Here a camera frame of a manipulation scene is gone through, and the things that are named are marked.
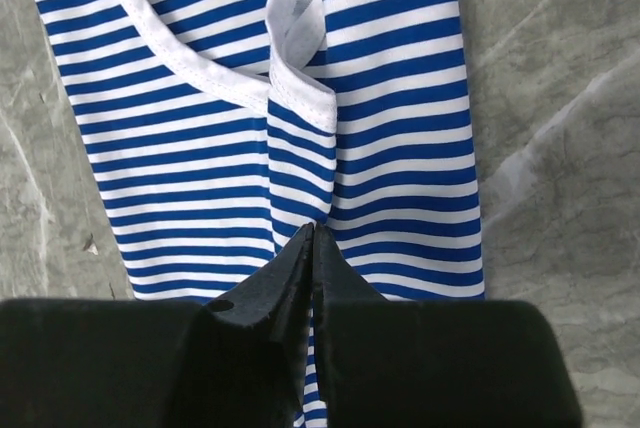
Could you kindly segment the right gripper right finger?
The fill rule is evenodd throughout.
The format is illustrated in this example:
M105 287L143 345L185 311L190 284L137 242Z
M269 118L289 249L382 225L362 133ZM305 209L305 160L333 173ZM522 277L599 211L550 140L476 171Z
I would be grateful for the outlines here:
M390 301L313 241L315 361L332 427L579 427L554 332L521 301Z

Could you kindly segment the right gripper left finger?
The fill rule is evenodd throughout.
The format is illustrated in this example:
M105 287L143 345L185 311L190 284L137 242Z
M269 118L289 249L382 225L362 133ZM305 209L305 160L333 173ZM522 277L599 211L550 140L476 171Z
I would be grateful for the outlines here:
M289 427L302 402L314 228L245 281L183 300L1 304L5 427Z

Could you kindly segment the blue white striped tank top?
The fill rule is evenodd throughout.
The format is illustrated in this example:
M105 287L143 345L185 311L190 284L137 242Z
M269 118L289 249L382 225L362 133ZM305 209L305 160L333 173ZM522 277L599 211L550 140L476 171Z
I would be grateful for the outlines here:
M480 299L458 0L35 0L140 300L308 223L392 300Z

